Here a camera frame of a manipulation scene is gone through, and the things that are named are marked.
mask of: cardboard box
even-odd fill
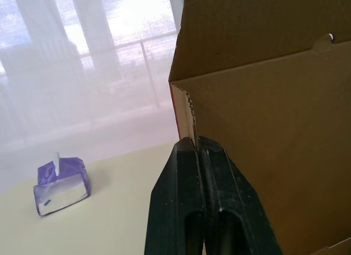
[[[351,236],[351,0],[184,0],[169,81],[180,137],[220,142],[284,254]]]

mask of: purple package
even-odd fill
[[[87,170],[81,159],[60,158],[38,168],[34,198],[39,216],[71,206],[90,196]]]

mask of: white table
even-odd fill
[[[0,254],[143,254],[150,194],[174,143],[87,165],[92,195],[39,217],[36,180],[0,195]]]

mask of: corrugated cardboard edge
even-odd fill
[[[311,255],[351,255],[351,237],[332,247],[323,248]]]
[[[170,88],[179,138],[190,137],[197,147],[195,115],[191,97],[188,92],[173,83],[170,83]]]

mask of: cardboard box flap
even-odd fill
[[[351,0],[185,0],[170,81],[351,39]]]
[[[351,42],[173,82],[257,190],[284,254],[351,236]]]
[[[348,238],[332,247],[326,247],[311,255],[350,255],[351,254],[351,238]]]

